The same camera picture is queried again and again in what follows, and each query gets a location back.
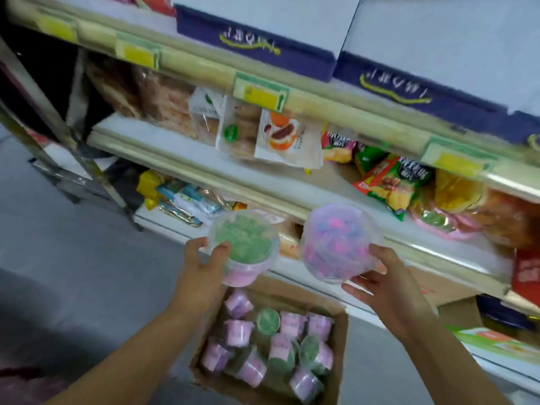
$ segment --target chip bag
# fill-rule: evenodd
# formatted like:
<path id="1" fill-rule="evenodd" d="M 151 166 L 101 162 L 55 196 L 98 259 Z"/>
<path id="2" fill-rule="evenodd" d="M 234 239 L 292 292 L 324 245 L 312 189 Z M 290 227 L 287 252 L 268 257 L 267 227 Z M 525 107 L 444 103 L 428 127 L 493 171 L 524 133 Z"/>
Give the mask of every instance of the chip bag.
<path id="1" fill-rule="evenodd" d="M 415 191 L 428 183 L 432 175 L 430 168 L 406 157 L 390 154 L 354 187 L 384 202 L 403 221 Z"/>

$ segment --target red snack package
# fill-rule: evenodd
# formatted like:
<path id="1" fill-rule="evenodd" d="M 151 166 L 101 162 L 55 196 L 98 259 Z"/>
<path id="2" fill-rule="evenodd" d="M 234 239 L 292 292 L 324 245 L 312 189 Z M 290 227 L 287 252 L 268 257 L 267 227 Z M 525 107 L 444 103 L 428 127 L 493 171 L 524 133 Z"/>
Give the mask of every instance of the red snack package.
<path id="1" fill-rule="evenodd" d="M 516 250 L 512 289 L 540 306 L 540 251 Z"/>

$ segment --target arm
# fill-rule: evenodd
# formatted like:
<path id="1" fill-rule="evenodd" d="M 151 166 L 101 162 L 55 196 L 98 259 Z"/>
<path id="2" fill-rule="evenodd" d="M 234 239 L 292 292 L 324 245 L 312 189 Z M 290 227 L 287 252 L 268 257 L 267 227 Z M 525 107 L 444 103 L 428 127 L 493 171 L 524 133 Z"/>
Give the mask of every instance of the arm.
<path id="1" fill-rule="evenodd" d="M 142 405 L 150 400 L 221 294 L 230 247 L 216 247 L 203 264 L 199 248 L 205 245 L 206 238 L 187 242 L 184 268 L 166 310 L 46 405 Z"/>
<path id="2" fill-rule="evenodd" d="M 368 304 L 402 343 L 436 405 L 510 405 L 469 351 L 444 327 L 395 251 L 370 245 L 387 274 L 368 272 L 351 281 L 368 292 L 343 289 Z"/>

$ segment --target hand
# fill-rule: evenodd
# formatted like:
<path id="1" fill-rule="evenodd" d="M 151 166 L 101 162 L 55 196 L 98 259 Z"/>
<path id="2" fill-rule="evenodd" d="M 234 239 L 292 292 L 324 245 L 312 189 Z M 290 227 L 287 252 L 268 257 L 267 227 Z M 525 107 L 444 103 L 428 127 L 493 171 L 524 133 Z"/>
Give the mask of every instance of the hand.
<path id="1" fill-rule="evenodd" d="M 168 311 L 201 316 L 219 299 L 223 289 L 224 265 L 229 258 L 231 245 L 225 242 L 215 247 L 204 264 L 199 249 L 207 244 L 206 237 L 193 238 L 186 243 L 184 266 Z"/>
<path id="2" fill-rule="evenodd" d="M 371 294 L 348 284 L 343 290 L 373 308 L 402 343 L 414 339 L 436 315 L 394 250 L 372 244 L 369 252 L 386 266 L 387 274 L 370 271 L 350 279 Z"/>

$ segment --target plastic cup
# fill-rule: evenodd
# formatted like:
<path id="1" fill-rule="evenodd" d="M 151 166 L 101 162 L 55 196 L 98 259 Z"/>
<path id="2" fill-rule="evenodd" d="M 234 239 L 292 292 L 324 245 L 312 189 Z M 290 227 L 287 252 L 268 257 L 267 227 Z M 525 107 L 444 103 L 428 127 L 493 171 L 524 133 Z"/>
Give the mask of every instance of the plastic cup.
<path id="1" fill-rule="evenodd" d="M 227 345 L 229 347 L 247 347 L 251 331 L 255 327 L 252 321 L 228 320 L 225 321 L 227 327 Z"/>
<path id="2" fill-rule="evenodd" d="M 266 375 L 266 364 L 257 352 L 256 347 L 249 347 L 244 351 L 240 360 L 240 369 L 236 378 L 248 383 L 252 388 L 257 388 Z"/>
<path id="3" fill-rule="evenodd" d="M 225 301 L 225 308 L 233 319 L 239 320 L 253 310 L 253 304 L 244 290 L 235 290 Z"/>
<path id="4" fill-rule="evenodd" d="M 292 371 L 296 362 L 296 351 L 291 340 L 285 334 L 275 334 L 270 344 L 268 367 L 283 374 Z"/>
<path id="5" fill-rule="evenodd" d="M 291 340 L 300 339 L 306 326 L 307 317 L 301 314 L 288 313 L 287 311 L 282 311 L 280 317 L 281 326 L 279 332 L 285 334 Z"/>
<path id="6" fill-rule="evenodd" d="M 224 241 L 231 244 L 223 280 L 226 286 L 249 286 L 279 256 L 278 231 L 253 211 L 231 211 L 214 219 L 208 232 L 208 245 L 213 250 Z"/>
<path id="7" fill-rule="evenodd" d="M 324 315 L 316 313 L 307 313 L 307 318 L 307 334 L 315 335 L 321 341 L 328 341 L 328 337 L 330 337 L 330 332 L 332 331 L 332 324 L 334 324 L 334 320 L 332 320 L 330 317 L 326 317 Z"/>
<path id="8" fill-rule="evenodd" d="M 369 214 L 347 204 L 327 204 L 309 214 L 301 259 L 315 278 L 339 284 L 375 268 L 370 243 L 383 245 L 384 239 Z"/>
<path id="9" fill-rule="evenodd" d="M 209 340 L 205 352 L 202 355 L 201 364 L 211 373 L 220 373 L 225 369 L 232 353 L 223 343 Z"/>
<path id="10" fill-rule="evenodd" d="M 334 365 L 334 353 L 314 335 L 304 338 L 299 357 L 301 366 L 316 375 L 326 375 Z"/>
<path id="11" fill-rule="evenodd" d="M 279 314 L 272 308 L 263 308 L 257 316 L 257 331 L 263 335 L 274 335 L 278 332 L 279 325 Z"/>
<path id="12" fill-rule="evenodd" d="M 322 382 L 312 372 L 302 367 L 297 368 L 289 385 L 300 402 L 305 405 L 313 402 L 325 389 Z"/>

